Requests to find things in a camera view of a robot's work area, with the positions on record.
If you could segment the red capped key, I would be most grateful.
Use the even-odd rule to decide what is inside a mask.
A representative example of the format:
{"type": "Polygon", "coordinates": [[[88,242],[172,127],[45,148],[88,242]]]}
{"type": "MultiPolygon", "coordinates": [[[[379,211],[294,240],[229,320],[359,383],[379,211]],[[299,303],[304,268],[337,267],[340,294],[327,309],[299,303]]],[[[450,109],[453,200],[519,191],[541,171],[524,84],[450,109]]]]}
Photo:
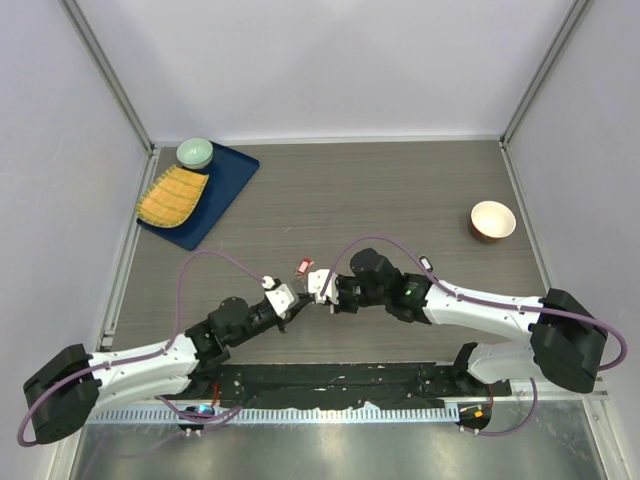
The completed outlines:
{"type": "Polygon", "coordinates": [[[298,266],[296,267],[296,274],[297,275],[306,274],[313,264],[314,262],[310,258],[303,258],[299,262],[298,266]]]}

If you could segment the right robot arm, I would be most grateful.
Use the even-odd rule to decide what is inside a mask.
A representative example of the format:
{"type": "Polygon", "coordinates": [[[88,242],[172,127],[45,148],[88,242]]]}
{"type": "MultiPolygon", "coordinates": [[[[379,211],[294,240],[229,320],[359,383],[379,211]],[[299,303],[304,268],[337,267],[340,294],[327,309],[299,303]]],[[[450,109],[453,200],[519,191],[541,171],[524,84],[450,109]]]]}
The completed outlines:
{"type": "Polygon", "coordinates": [[[470,290],[437,279],[426,257],[418,262],[421,273],[403,273],[367,248],[352,257],[351,275],[318,270],[309,275],[308,289],[335,313],[381,306],[406,323],[502,337],[501,344],[470,342],[461,348],[451,380],[462,394],[525,378],[544,378],[575,393],[593,391],[608,334],[571,294],[550,289],[543,297],[509,297],[470,290]]]}

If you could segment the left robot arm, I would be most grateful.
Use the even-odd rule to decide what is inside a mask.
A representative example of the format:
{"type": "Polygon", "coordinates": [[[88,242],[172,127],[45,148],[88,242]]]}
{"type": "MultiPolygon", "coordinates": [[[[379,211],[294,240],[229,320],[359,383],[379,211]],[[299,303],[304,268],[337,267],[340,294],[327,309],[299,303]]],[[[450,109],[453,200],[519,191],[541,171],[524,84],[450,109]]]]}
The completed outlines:
{"type": "Polygon", "coordinates": [[[263,298],[250,306],[225,299],[200,323],[174,338],[120,352],[89,353],[81,344],[62,349],[23,385],[28,412],[20,423],[22,447],[60,441],[106,410],[157,396],[205,397],[212,371],[229,360],[230,348],[288,322],[311,303],[263,298]]]}

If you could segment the grey keyring holder red handle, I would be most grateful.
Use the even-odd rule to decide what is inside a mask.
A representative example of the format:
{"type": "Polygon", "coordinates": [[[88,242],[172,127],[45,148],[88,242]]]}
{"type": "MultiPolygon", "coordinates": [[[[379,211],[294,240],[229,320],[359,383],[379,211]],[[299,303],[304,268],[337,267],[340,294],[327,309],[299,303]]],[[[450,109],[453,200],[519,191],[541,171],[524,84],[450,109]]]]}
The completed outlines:
{"type": "Polygon", "coordinates": [[[299,298],[309,298],[312,303],[315,302],[315,286],[307,273],[295,273],[291,280],[291,286],[299,298]]]}

